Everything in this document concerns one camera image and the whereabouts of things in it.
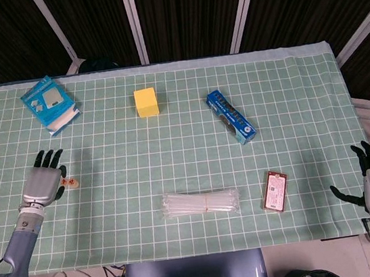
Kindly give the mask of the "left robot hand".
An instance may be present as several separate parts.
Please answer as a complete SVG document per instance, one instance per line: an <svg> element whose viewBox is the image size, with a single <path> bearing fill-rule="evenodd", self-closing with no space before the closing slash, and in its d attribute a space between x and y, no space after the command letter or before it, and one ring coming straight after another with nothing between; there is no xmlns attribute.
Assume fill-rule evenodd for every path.
<svg viewBox="0 0 370 277"><path fill-rule="evenodd" d="M60 199L65 190L60 181L67 174L66 167L59 165L62 153L62 149L38 152L24 184L21 207L46 207Z"/></svg>

